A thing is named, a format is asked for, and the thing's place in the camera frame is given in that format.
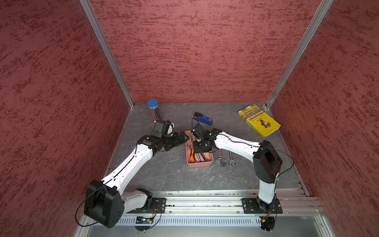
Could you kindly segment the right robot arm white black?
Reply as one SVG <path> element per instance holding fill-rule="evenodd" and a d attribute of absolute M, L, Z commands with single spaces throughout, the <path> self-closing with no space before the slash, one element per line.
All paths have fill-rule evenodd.
<path fill-rule="evenodd" d="M 211 152 L 214 148 L 230 151 L 252 162 L 260 180 L 258 200 L 266 204 L 273 202 L 283 160 L 270 142 L 247 141 L 216 128 L 210 131 L 192 129 L 190 132 L 196 138 L 193 144 L 195 153 Z"/>

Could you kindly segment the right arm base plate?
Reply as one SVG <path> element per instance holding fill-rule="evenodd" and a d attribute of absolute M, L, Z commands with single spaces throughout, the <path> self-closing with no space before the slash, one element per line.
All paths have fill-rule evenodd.
<path fill-rule="evenodd" d="M 274 197 L 271 203 L 266 203 L 259 198 L 242 198 L 242 208 L 245 214 L 282 214 L 283 210 L 279 199 Z"/>

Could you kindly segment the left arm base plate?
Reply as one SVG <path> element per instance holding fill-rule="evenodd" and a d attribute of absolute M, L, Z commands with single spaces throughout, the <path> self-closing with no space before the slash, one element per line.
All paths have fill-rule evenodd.
<path fill-rule="evenodd" d="M 154 209 L 157 210 L 158 214 L 165 213 L 165 207 L 166 207 L 167 199 L 163 197 L 159 198 L 151 198 L 151 200 L 148 202 L 147 206 L 134 209 L 128 212 L 128 214 L 131 213 L 138 213 L 138 214 L 152 214 L 152 211 Z"/>

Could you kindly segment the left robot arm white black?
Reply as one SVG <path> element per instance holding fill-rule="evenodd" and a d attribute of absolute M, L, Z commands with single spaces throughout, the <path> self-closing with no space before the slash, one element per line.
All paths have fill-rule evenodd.
<path fill-rule="evenodd" d="M 184 132 L 159 138 L 141 137 L 130 155 L 101 181 L 93 180 L 86 189 L 84 215 L 107 228 L 112 228 L 125 213 L 135 209 L 150 209 L 151 193 L 138 189 L 122 197 L 124 190 L 140 170 L 162 148 L 167 152 L 188 141 Z"/>

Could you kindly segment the long silver combination wrench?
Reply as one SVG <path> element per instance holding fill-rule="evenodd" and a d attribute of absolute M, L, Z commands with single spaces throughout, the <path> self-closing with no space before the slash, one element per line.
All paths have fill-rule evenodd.
<path fill-rule="evenodd" d="M 224 158 L 223 156 L 223 153 L 222 153 L 222 150 L 221 149 L 218 149 L 218 157 L 217 157 L 217 160 L 220 162 L 220 165 L 222 167 L 225 167 L 227 165 L 227 160 Z"/>

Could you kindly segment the thin silver wrench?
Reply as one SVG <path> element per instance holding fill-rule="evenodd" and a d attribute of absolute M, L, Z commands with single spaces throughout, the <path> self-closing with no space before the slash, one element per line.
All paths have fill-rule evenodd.
<path fill-rule="evenodd" d="M 234 160 L 234 157 L 233 157 L 233 154 L 231 151 L 229 151 L 229 165 L 231 167 L 235 166 L 236 165 L 236 161 Z"/>

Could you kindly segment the pink storage box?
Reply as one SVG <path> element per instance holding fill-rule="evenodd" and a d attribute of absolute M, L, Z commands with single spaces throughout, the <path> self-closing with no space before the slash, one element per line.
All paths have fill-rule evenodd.
<path fill-rule="evenodd" d="M 197 139 L 190 132 L 190 130 L 185 131 L 185 135 L 188 137 L 185 142 L 186 148 L 186 162 L 189 168 L 207 167 L 214 162 L 212 153 L 195 153 L 193 143 Z"/>

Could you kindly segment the large 16mm combination wrench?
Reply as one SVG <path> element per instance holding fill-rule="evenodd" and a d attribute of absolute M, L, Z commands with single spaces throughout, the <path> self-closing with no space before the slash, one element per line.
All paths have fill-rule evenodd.
<path fill-rule="evenodd" d="M 204 153 L 197 153 L 197 157 L 201 163 L 210 162 L 210 160 L 204 155 Z"/>

